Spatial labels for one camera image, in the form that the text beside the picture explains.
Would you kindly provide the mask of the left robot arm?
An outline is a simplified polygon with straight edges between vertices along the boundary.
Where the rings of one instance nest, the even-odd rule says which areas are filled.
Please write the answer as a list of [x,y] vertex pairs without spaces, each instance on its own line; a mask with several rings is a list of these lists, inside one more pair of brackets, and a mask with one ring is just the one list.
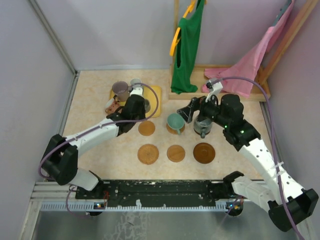
[[74,185],[86,190],[97,199],[103,195],[104,186],[100,178],[89,170],[78,167],[78,158],[95,146],[129,132],[133,126],[145,121],[145,83],[133,83],[129,97],[121,111],[111,113],[98,124],[63,137],[52,136],[39,163],[38,174],[54,180],[60,186]]

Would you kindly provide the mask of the dark speckled grey mug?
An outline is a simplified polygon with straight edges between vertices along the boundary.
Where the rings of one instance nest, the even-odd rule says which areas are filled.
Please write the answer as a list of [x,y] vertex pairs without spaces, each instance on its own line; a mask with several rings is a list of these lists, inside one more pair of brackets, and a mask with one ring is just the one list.
[[199,120],[197,116],[193,123],[193,130],[198,134],[202,139],[206,137],[211,132],[213,123],[210,119]]

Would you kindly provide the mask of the pink mug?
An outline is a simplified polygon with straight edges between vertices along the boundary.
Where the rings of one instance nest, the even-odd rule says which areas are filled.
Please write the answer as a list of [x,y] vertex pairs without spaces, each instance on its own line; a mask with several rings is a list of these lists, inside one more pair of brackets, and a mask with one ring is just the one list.
[[120,113],[122,111],[122,106],[120,105],[120,101],[112,98],[110,99],[105,107],[104,111],[107,115],[113,114],[113,113]]

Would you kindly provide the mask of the teal mug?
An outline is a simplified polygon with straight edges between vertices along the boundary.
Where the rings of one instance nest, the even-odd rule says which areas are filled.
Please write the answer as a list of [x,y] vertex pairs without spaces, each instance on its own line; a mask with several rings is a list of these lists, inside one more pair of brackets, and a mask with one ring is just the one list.
[[172,113],[167,117],[167,123],[170,125],[178,125],[185,124],[185,121],[178,113]]

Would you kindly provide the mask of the small orange wooden coaster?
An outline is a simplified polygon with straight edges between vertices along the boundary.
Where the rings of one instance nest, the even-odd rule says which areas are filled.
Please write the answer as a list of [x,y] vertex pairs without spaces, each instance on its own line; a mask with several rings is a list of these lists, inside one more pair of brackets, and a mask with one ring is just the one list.
[[172,145],[167,150],[167,157],[174,163],[181,162],[186,155],[185,149],[180,145]]

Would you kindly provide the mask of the light wooden coaster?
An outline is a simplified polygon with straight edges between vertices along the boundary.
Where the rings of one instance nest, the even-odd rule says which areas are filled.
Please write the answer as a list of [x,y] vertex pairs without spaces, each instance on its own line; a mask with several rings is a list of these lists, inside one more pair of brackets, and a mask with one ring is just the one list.
[[146,120],[139,124],[138,131],[143,136],[151,136],[156,130],[156,126],[152,121]]

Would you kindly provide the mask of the large woven rattan coaster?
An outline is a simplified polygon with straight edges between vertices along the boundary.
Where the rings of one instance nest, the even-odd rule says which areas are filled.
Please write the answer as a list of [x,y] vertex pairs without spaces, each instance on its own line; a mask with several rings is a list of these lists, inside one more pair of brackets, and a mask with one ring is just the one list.
[[138,149],[137,157],[142,164],[152,165],[159,158],[159,150],[153,144],[144,144]]

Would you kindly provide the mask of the small olive mug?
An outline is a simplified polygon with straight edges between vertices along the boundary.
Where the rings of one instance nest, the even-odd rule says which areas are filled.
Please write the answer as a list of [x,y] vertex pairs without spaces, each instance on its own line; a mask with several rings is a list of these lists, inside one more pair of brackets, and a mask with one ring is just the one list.
[[148,113],[151,110],[150,101],[148,99],[144,99],[144,109],[145,113]]

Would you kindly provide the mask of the large brown wooden coaster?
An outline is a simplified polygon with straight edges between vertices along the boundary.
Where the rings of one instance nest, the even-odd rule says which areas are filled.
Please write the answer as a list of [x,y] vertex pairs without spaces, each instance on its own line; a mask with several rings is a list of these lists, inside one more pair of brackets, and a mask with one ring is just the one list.
[[214,147],[206,142],[198,143],[193,149],[194,159],[201,164],[211,163],[216,156]]

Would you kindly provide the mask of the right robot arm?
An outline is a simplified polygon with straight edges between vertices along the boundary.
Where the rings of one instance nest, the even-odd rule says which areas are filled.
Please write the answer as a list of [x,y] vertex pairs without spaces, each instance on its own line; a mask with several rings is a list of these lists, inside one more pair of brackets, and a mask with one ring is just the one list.
[[215,123],[223,128],[226,141],[247,158],[266,183],[263,187],[235,171],[223,179],[223,192],[229,198],[237,195],[249,199],[265,210],[281,231],[297,230],[297,225],[310,217],[319,200],[314,189],[305,189],[283,168],[283,163],[268,150],[256,128],[244,118],[244,105],[237,94],[225,94],[221,79],[206,82],[209,94],[193,97],[177,113],[190,123],[195,111],[198,122]]

